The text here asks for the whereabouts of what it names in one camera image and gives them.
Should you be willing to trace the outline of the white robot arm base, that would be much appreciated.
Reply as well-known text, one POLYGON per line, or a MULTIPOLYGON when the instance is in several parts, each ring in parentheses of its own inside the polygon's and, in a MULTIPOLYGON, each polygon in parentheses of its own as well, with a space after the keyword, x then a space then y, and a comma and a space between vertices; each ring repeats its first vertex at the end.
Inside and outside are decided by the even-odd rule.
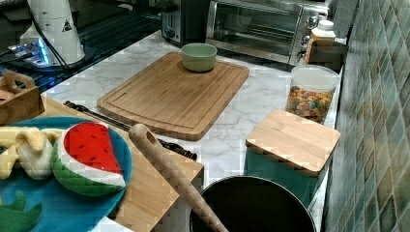
POLYGON ((27 62, 38 68, 73 65, 85 57, 73 23, 69 0, 27 0, 31 27, 20 37, 34 44, 35 56, 27 62))

